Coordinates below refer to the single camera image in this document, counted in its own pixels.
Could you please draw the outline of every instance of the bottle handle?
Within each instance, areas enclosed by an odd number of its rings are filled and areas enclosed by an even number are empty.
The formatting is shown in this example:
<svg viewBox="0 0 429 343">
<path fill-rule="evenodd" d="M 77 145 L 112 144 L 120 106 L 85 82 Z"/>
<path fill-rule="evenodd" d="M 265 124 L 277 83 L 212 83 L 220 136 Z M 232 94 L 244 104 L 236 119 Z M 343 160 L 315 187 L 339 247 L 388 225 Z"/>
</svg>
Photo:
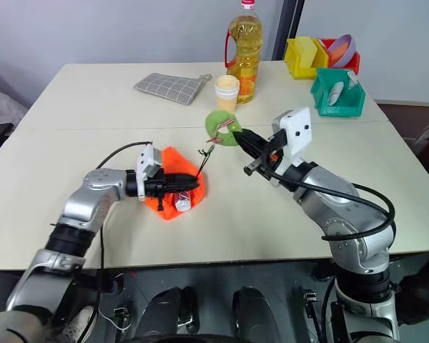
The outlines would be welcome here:
<svg viewBox="0 0 429 343">
<path fill-rule="evenodd" d="M 236 60 L 237 60 L 237 57 L 235 56 L 231 61 L 229 61 L 229 62 L 227 61 L 227 42 L 229 41 L 229 37 L 230 36 L 232 36 L 232 35 L 230 34 L 230 31 L 227 30 L 226 44 L 225 44 L 225 47 L 224 47 L 224 65 L 226 66 L 226 68 L 230 68 L 231 66 L 233 66 L 235 64 Z"/>
</svg>

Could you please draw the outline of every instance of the paper cup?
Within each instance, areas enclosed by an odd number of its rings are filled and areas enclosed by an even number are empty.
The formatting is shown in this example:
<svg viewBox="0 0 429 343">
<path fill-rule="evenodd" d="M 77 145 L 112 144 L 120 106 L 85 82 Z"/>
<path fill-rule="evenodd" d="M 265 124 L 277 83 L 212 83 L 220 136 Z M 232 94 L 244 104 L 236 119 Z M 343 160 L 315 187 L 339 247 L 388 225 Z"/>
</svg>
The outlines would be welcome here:
<svg viewBox="0 0 429 343">
<path fill-rule="evenodd" d="M 237 78 L 232 75 L 218 77 L 214 84 L 214 90 L 216 91 L 217 108 L 234 114 L 238 91 L 240 90 L 240 82 Z"/>
</svg>

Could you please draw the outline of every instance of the yellow plastic bin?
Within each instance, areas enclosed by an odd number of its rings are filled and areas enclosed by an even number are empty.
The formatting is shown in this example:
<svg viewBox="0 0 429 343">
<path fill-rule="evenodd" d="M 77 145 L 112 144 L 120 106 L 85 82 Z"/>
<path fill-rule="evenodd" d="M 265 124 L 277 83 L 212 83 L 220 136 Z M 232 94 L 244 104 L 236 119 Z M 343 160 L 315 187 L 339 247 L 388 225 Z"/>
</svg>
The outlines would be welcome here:
<svg viewBox="0 0 429 343">
<path fill-rule="evenodd" d="M 285 62 L 294 79 L 314 79 L 316 77 L 316 68 L 327 68 L 329 57 L 317 39 L 312 39 L 317 48 L 315 58 L 313 59 L 310 68 L 300 67 L 300 55 L 295 48 L 294 39 L 287 40 L 287 49 L 285 54 Z"/>
</svg>

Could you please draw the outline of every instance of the red bottle cap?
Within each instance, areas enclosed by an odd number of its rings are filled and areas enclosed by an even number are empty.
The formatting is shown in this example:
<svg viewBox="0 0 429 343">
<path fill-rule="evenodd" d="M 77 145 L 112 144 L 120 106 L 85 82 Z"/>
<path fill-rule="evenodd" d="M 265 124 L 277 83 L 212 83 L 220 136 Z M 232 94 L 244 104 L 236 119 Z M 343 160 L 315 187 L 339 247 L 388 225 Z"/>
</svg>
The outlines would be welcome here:
<svg viewBox="0 0 429 343">
<path fill-rule="evenodd" d="M 242 9 L 255 9 L 255 0 L 242 0 Z"/>
</svg>

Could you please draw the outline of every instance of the yellow oil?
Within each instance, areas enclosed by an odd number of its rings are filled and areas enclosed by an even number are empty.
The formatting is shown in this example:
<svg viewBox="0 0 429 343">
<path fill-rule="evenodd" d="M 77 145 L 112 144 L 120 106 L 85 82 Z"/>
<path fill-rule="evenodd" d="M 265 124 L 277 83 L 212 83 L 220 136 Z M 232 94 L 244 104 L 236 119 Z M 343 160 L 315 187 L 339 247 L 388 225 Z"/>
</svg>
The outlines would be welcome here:
<svg viewBox="0 0 429 343">
<path fill-rule="evenodd" d="M 244 104 L 253 98 L 255 92 L 262 46 L 262 24 L 252 12 L 235 18 L 230 24 L 229 33 L 237 44 L 237 54 L 235 64 L 227 69 L 227 73 L 239 79 L 237 103 Z"/>
</svg>

